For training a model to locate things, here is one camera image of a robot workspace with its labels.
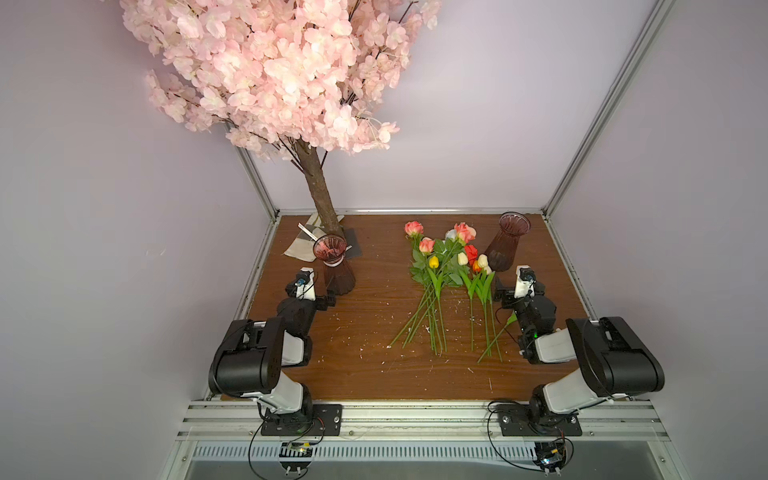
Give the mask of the beige paper sheet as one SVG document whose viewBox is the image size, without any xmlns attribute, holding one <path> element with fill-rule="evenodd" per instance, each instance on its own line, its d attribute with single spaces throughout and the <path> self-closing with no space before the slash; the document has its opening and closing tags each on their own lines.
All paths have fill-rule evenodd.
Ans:
<svg viewBox="0 0 768 480">
<path fill-rule="evenodd" d="M 327 234 L 317 213 L 309 216 L 302 227 L 298 227 L 298 234 L 290 243 L 283 254 L 287 257 L 312 263 L 316 260 L 314 244 L 317 239 Z"/>
</svg>

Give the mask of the pink cherry blossom tree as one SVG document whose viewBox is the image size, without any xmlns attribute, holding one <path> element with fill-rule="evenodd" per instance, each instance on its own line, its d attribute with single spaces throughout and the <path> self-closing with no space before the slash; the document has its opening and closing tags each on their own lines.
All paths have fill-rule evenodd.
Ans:
<svg viewBox="0 0 768 480">
<path fill-rule="evenodd" d="M 410 63 L 438 1 L 125 1 L 125 27 L 161 57 L 154 106 L 193 132 L 226 127 L 236 147 L 304 176 L 323 229 L 341 230 L 323 173 L 332 151 L 385 149 L 374 113 Z"/>
</svg>

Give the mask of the aluminium front rail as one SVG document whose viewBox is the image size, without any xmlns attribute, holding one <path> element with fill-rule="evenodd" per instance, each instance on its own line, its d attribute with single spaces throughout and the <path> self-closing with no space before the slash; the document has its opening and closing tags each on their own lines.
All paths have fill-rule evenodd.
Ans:
<svg viewBox="0 0 768 480">
<path fill-rule="evenodd" d="M 315 419 L 298 432 L 317 430 L 333 440 L 485 440 L 489 437 L 565 436 L 580 441 L 668 441 L 659 415 L 649 401 L 615 401 L 584 409 L 556 427 L 529 425 L 523 407 L 507 402 L 467 400 L 333 401 L 315 406 Z"/>
</svg>

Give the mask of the right controller board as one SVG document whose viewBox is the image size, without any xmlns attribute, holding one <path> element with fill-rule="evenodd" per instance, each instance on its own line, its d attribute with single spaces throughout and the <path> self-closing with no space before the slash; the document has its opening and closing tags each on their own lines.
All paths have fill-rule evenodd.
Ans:
<svg viewBox="0 0 768 480">
<path fill-rule="evenodd" d="M 568 462 L 567 443 L 563 439 L 534 443 L 533 464 L 545 475 L 560 475 Z"/>
</svg>

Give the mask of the pink rose far left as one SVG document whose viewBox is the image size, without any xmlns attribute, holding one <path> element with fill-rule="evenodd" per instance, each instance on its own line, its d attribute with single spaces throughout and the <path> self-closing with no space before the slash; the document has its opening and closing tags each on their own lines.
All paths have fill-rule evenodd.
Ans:
<svg viewBox="0 0 768 480">
<path fill-rule="evenodd" d="M 406 223 L 404 231 L 411 246 L 412 263 L 409 267 L 411 279 L 423 287 L 418 306 L 392 341 L 392 343 L 402 342 L 402 346 L 406 347 L 421 328 L 432 301 L 433 292 L 427 273 L 427 260 L 433 253 L 434 241 L 425 235 L 424 227 L 418 221 Z"/>
</svg>

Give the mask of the dark glass vase right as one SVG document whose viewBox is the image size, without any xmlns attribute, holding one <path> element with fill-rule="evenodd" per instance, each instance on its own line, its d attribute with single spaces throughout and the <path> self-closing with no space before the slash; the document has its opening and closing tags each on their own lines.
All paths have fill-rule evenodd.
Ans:
<svg viewBox="0 0 768 480">
<path fill-rule="evenodd" d="M 520 239 L 529 233 L 531 223 L 524 214 L 508 211 L 500 216 L 498 224 L 499 230 L 485 255 L 493 271 L 503 272 L 512 267 Z"/>
</svg>

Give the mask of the pink orange rose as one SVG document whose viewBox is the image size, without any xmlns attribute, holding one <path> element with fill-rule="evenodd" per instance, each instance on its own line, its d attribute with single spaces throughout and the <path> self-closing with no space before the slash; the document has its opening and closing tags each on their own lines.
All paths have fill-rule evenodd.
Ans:
<svg viewBox="0 0 768 480">
<path fill-rule="evenodd" d="M 455 224 L 452 229 L 455 229 L 458 233 L 457 242 L 446 242 L 444 238 L 433 239 L 429 237 L 435 241 L 434 253 L 440 260 L 440 271 L 443 277 L 442 295 L 446 288 L 464 287 L 458 274 L 457 255 L 459 252 L 464 251 L 465 245 L 472 245 L 472 242 L 476 238 L 476 230 L 464 222 Z M 445 328 L 446 351 L 447 331 L 444 318 L 443 322 Z"/>
</svg>

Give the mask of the dark glass vase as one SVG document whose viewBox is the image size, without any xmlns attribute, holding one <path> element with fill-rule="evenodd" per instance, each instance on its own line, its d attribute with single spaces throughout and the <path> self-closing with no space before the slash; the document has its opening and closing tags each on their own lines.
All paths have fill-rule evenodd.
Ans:
<svg viewBox="0 0 768 480">
<path fill-rule="evenodd" d="M 334 295 L 342 296 L 350 293 L 356 279 L 346 260 L 347 241 L 336 234 L 326 234 L 319 237 L 313 245 L 313 253 L 324 265 L 324 280 L 326 290 Z"/>
<path fill-rule="evenodd" d="M 503 272 L 512 267 L 520 239 L 529 233 L 531 223 L 524 214 L 508 211 L 500 216 L 498 224 L 499 230 L 485 255 L 493 271 Z"/>
</svg>

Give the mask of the left controller board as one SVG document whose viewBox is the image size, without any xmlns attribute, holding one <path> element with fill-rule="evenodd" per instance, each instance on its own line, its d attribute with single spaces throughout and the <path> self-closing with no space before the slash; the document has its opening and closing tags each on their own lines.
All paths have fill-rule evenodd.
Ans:
<svg viewBox="0 0 768 480">
<path fill-rule="evenodd" d="M 284 442 L 281 444 L 278 462 L 286 479 L 302 479 L 313 462 L 316 445 L 310 442 Z"/>
</svg>

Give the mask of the pink rose middle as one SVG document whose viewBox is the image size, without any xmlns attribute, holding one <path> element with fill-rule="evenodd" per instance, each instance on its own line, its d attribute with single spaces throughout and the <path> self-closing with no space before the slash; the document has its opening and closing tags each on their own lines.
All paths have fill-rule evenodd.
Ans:
<svg viewBox="0 0 768 480">
<path fill-rule="evenodd" d="M 445 349 L 441 321 L 438 319 L 437 269 L 439 259 L 434 253 L 435 241 L 424 235 L 412 237 L 411 279 L 422 287 L 422 294 L 415 312 L 403 327 L 402 345 L 407 346 L 416 334 L 425 330 L 429 336 L 430 350 L 441 354 Z"/>
</svg>

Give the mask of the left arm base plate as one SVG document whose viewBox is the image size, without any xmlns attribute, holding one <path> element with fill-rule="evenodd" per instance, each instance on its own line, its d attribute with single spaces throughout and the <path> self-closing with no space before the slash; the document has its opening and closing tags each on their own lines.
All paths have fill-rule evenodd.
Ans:
<svg viewBox="0 0 768 480">
<path fill-rule="evenodd" d="M 320 437 L 339 436 L 343 406 L 321 403 L 312 410 L 299 410 L 289 414 L 266 414 L 260 433 L 266 437 Z"/>
</svg>

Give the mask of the controller board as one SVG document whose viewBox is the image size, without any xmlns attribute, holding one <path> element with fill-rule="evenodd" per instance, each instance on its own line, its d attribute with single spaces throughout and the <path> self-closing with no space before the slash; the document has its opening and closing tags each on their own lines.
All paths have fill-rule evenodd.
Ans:
<svg viewBox="0 0 768 480">
<path fill-rule="evenodd" d="M 563 439 L 534 443 L 533 464 L 545 475 L 560 475 L 568 462 L 567 443 Z"/>
<path fill-rule="evenodd" d="M 286 479 L 302 479 L 313 462 L 316 445 L 310 442 L 284 442 L 281 444 L 278 462 Z"/>
</svg>

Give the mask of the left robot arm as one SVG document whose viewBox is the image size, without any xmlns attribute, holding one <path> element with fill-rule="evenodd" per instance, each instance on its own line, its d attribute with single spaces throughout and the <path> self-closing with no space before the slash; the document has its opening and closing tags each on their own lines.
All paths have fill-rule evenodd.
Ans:
<svg viewBox="0 0 768 480">
<path fill-rule="evenodd" d="M 314 296 L 310 285 L 287 292 L 271 318 L 230 324 L 211 362 L 208 386 L 214 395 L 257 402 L 270 422 L 301 425 L 313 421 L 311 395 L 285 370 L 309 364 L 314 317 L 336 304 L 336 294 Z"/>
</svg>

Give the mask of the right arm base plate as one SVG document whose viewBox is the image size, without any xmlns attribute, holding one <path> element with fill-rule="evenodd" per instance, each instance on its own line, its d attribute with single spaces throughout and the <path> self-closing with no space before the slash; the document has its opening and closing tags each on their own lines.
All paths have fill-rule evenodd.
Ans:
<svg viewBox="0 0 768 480">
<path fill-rule="evenodd" d="M 583 430 L 576 414 L 556 414 L 519 403 L 493 406 L 504 437 L 580 437 Z"/>
</svg>

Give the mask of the orange tulip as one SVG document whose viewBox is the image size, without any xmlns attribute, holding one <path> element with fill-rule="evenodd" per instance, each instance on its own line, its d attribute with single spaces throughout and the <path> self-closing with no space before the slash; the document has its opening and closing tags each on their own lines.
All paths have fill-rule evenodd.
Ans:
<svg viewBox="0 0 768 480">
<path fill-rule="evenodd" d="M 487 263 L 482 263 L 477 259 L 471 266 L 472 277 L 470 280 L 470 289 L 474 296 L 480 301 L 482 310 L 482 324 L 485 338 L 485 349 L 481 353 L 477 363 L 496 352 L 500 360 L 503 359 L 499 339 L 503 333 L 507 333 L 511 325 L 518 321 L 518 315 L 512 312 L 505 320 L 501 330 L 497 329 L 495 314 L 492 312 L 492 284 L 496 280 L 496 273 Z"/>
</svg>

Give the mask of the red rose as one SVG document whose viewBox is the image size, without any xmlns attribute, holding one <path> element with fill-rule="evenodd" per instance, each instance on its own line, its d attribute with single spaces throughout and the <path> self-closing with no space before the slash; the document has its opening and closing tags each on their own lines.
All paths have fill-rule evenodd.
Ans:
<svg viewBox="0 0 768 480">
<path fill-rule="evenodd" d="M 464 253 L 467 256 L 468 262 L 470 264 L 473 264 L 479 256 L 478 249 L 471 244 L 467 244 L 464 246 Z"/>
</svg>

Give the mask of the white tulip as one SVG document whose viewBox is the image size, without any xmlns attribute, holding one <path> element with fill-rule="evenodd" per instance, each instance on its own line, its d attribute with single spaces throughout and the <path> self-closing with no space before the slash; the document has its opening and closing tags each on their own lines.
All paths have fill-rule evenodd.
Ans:
<svg viewBox="0 0 768 480">
<path fill-rule="evenodd" d="M 474 283 L 470 277 L 471 269 L 470 269 L 469 257 L 464 251 L 461 251 L 458 253 L 457 263 L 458 263 L 458 274 L 462 281 L 463 286 L 466 289 L 466 293 L 469 300 L 470 350 L 473 351 L 475 349 L 475 342 L 474 342 L 475 316 L 474 316 L 474 307 L 473 307 Z"/>
</svg>

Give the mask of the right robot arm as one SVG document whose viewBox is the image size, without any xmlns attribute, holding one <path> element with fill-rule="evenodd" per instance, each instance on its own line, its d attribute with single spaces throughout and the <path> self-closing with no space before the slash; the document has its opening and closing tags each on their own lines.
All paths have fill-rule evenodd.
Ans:
<svg viewBox="0 0 768 480">
<path fill-rule="evenodd" d="M 568 319 L 564 329 L 557 329 L 556 305 L 533 280 L 513 288 L 497 283 L 492 299 L 512 312 L 509 322 L 520 328 L 517 344 L 525 360 L 578 364 L 563 378 L 534 389 L 523 407 L 529 423 L 552 428 L 575 421 L 583 409 L 664 387 L 661 364 L 623 318 Z"/>
</svg>

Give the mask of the dark glass vase left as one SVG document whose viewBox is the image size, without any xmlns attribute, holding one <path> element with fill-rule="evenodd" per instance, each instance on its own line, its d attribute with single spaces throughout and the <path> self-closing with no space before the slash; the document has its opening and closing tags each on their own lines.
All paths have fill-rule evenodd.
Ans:
<svg viewBox="0 0 768 480">
<path fill-rule="evenodd" d="M 313 245 L 313 253 L 324 265 L 324 280 L 326 290 L 334 295 L 342 296 L 350 293 L 356 279 L 346 260 L 347 241 L 336 234 L 326 234 L 319 237 Z"/>
</svg>

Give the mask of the yellow tulip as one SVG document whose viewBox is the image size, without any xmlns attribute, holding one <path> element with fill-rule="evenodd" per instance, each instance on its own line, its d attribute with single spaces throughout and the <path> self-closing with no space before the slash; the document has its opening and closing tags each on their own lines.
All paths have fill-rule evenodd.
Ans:
<svg viewBox="0 0 768 480">
<path fill-rule="evenodd" d="M 445 328 L 441 307 L 443 277 L 440 271 L 440 260 L 436 255 L 430 256 L 427 260 L 427 273 L 432 285 L 432 292 L 434 296 L 431 312 L 431 333 L 434 337 L 434 352 L 438 355 L 441 355 L 446 349 Z"/>
</svg>

